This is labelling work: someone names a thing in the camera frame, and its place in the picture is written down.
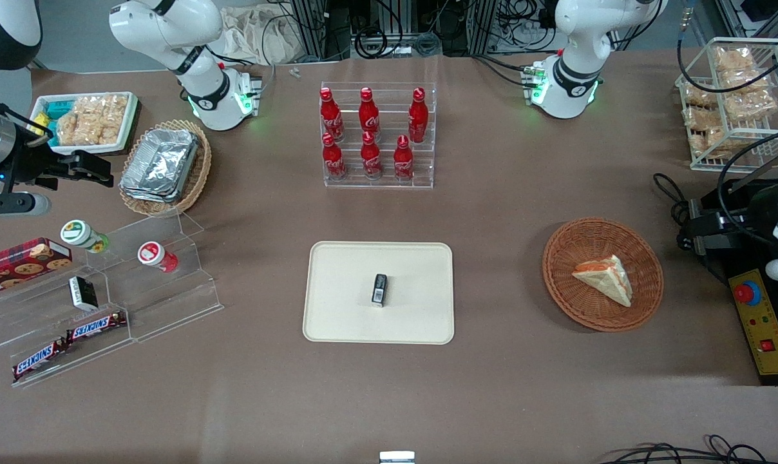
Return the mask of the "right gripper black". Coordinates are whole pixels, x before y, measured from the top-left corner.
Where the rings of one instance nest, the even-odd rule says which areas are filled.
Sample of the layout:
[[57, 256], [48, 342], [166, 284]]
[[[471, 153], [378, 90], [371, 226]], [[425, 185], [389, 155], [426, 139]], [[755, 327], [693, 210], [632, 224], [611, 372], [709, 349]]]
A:
[[21, 145], [6, 156], [6, 192], [13, 191], [19, 183], [57, 191], [59, 180], [70, 177], [71, 164], [74, 180], [113, 187], [110, 162], [94, 153], [73, 151], [72, 155], [61, 155], [48, 145]]

